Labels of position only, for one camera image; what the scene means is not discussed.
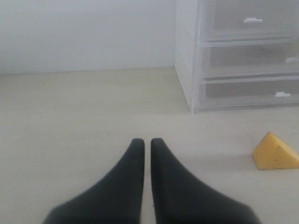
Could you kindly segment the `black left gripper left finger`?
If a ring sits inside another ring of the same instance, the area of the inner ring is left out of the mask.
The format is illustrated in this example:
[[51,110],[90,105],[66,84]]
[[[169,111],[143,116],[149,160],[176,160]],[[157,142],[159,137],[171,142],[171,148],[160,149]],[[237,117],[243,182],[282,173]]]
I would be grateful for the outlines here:
[[144,185],[145,144],[132,139],[117,164],[90,189],[55,207],[45,224],[138,224]]

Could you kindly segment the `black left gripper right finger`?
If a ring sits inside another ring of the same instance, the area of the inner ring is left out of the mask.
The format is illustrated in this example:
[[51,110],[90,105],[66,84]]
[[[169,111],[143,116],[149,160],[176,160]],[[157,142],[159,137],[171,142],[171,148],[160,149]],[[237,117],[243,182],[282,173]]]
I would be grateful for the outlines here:
[[161,138],[150,143],[151,188],[158,224],[258,224],[247,205],[197,179]]

